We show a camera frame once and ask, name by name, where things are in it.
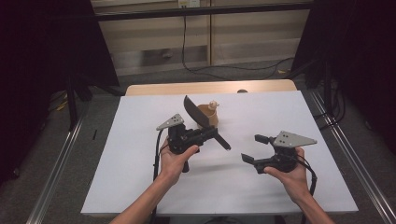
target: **metal bracket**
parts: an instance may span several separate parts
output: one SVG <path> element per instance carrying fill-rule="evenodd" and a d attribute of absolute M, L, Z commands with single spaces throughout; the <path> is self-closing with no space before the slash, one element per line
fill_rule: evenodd
<path fill-rule="evenodd" d="M 275 147 L 302 147 L 316 144 L 318 141 L 312 138 L 300 136 L 295 133 L 281 131 L 274 141 Z"/>
<path fill-rule="evenodd" d="M 164 122 L 162 125 L 158 126 L 157 131 L 163 130 L 165 128 L 177 126 L 178 124 L 182 124 L 182 123 L 184 123 L 184 119 L 179 114 L 175 114 L 172 118 Z"/>

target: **power outlet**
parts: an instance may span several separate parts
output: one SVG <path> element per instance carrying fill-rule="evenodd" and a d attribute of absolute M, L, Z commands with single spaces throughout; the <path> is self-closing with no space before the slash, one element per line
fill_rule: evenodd
<path fill-rule="evenodd" d="M 178 0 L 178 7 L 189 7 L 189 0 Z"/>
<path fill-rule="evenodd" d="M 200 0 L 178 0 L 178 7 L 183 8 L 183 7 L 199 7 Z"/>
<path fill-rule="evenodd" d="M 189 7 L 199 7 L 199 6 L 200 6 L 200 0 L 190 0 Z"/>

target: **forearm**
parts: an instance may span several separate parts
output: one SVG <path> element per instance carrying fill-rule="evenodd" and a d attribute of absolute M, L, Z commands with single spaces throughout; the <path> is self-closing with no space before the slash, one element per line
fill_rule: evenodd
<path fill-rule="evenodd" d="M 111 224 L 144 223 L 171 187 L 169 179 L 159 175 L 134 203 L 111 221 Z"/>
<path fill-rule="evenodd" d="M 296 201 L 297 205 L 304 212 L 306 218 L 312 224 L 331 224 L 334 223 L 332 219 L 323 211 L 317 201 L 311 195 L 303 197 Z"/>

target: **wooden surface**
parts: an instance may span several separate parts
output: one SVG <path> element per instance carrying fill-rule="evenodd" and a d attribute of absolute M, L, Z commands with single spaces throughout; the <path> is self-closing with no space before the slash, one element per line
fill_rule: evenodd
<path fill-rule="evenodd" d="M 246 90 L 247 92 L 297 91 L 291 80 L 278 79 L 132 85 L 128 88 L 125 95 L 237 93 L 239 90 Z"/>

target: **human hand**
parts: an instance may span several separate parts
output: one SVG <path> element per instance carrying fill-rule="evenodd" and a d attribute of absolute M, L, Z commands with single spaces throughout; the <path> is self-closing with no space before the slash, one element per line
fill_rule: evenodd
<path fill-rule="evenodd" d="M 198 151 L 198 146 L 189 147 L 184 153 L 176 155 L 171 152 L 167 140 L 161 147 L 161 172 L 160 175 L 168 178 L 175 185 L 183 170 L 184 162 Z"/>
<path fill-rule="evenodd" d="M 299 155 L 298 160 L 304 161 L 304 150 L 301 147 L 297 147 L 296 151 Z M 265 167 L 264 172 L 282 182 L 286 192 L 294 203 L 298 204 L 301 199 L 310 195 L 306 183 L 306 169 L 300 163 L 297 163 L 296 168 L 289 173 L 283 173 L 274 167 Z"/>

